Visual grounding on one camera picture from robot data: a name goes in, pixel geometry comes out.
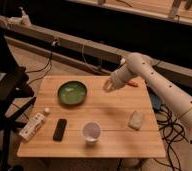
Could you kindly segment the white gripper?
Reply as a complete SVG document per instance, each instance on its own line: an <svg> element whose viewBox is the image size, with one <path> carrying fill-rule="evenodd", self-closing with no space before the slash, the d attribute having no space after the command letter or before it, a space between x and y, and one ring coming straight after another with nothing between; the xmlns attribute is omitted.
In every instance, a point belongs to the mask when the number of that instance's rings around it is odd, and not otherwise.
<svg viewBox="0 0 192 171"><path fill-rule="evenodd" d="M127 68L119 68L110 74L110 77L105 81L103 89L106 92L115 91L123 88L129 81L129 70Z"/></svg>

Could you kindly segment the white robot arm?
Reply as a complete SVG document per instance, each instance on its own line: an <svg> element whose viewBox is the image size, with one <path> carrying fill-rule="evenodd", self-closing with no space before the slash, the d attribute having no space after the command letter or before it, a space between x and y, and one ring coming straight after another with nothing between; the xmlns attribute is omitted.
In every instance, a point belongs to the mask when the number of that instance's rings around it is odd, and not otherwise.
<svg viewBox="0 0 192 171"><path fill-rule="evenodd" d="M110 74L103 89L111 92L123 88L131 79L140 76L189 129L189 138L192 141L192 96L156 72L152 67L151 57L141 53L130 53L124 59L125 63ZM192 145L188 147L184 170L192 171Z"/></svg>

